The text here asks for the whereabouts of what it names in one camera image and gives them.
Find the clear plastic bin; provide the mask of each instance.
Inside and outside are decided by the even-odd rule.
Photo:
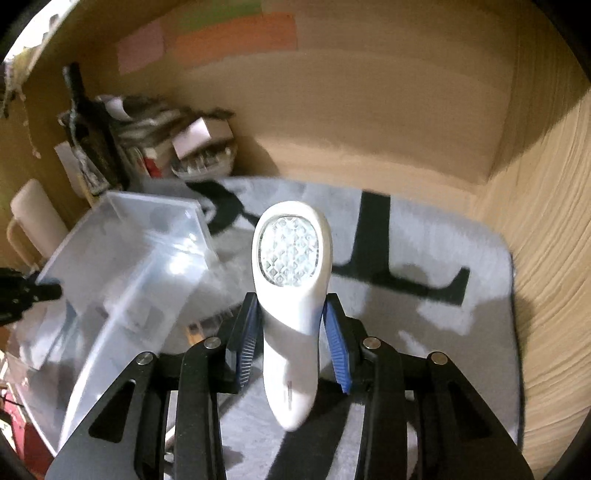
[[[18,393],[33,423],[45,422],[35,426],[52,453],[136,354],[161,350],[217,265],[194,200],[107,192],[83,217],[38,278],[59,281],[63,297],[25,312],[8,345]]]

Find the green paper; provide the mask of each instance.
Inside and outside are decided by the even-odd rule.
[[[262,7],[260,1],[220,4],[214,0],[206,4],[191,6],[189,9],[183,11],[178,26],[181,33],[188,33],[201,30],[210,25],[224,23],[234,18],[260,15],[261,13]]]

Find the orange paper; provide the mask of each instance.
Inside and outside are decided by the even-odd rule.
[[[174,52],[183,66],[195,67],[230,56],[296,49],[293,15],[272,13],[236,18],[182,35]]]

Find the gray rug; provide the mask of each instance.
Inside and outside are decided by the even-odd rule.
[[[258,216],[274,203],[302,200],[329,221],[334,245],[329,291],[337,292],[345,313],[400,352],[422,357],[435,350],[447,353],[517,441],[521,389],[512,261],[498,235],[432,207],[318,184],[228,178],[188,186],[149,181],[141,189],[200,200],[222,261],[204,282],[206,291],[200,289],[187,303],[176,328],[227,309],[254,289],[250,254]],[[178,339],[178,333],[170,338]],[[182,349],[186,345],[172,340],[164,347]],[[338,387],[330,383],[324,332],[320,362],[328,381],[322,382],[319,395],[333,400],[319,407],[314,414],[319,420],[300,434],[286,434],[275,421],[260,362],[243,395],[220,396],[229,479],[354,477],[363,406],[339,398]],[[314,425],[321,427],[314,430]],[[410,477],[417,458],[411,423],[408,453]]]

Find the white box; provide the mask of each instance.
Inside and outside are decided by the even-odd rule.
[[[200,118],[173,138],[174,150],[179,159],[199,148],[234,138],[226,120]]]

